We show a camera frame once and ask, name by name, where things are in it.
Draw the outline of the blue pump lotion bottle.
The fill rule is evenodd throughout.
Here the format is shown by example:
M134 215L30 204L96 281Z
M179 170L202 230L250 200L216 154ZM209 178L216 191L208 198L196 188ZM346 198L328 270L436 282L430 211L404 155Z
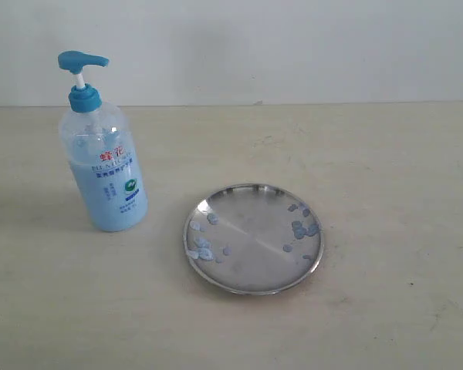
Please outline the blue pump lotion bottle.
M91 221L103 231L117 232L142 221L148 199L127 117L83 78L85 66L108 63L78 51L59 54L59 67L74 78L59 138Z

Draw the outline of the round stainless steel plate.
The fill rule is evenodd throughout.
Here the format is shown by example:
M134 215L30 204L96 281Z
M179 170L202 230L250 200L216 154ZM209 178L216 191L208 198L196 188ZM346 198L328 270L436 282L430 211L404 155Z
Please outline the round stainless steel plate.
M307 279L324 252L320 219L280 187L240 183L201 200L188 214L183 248L193 270L232 294L278 294Z

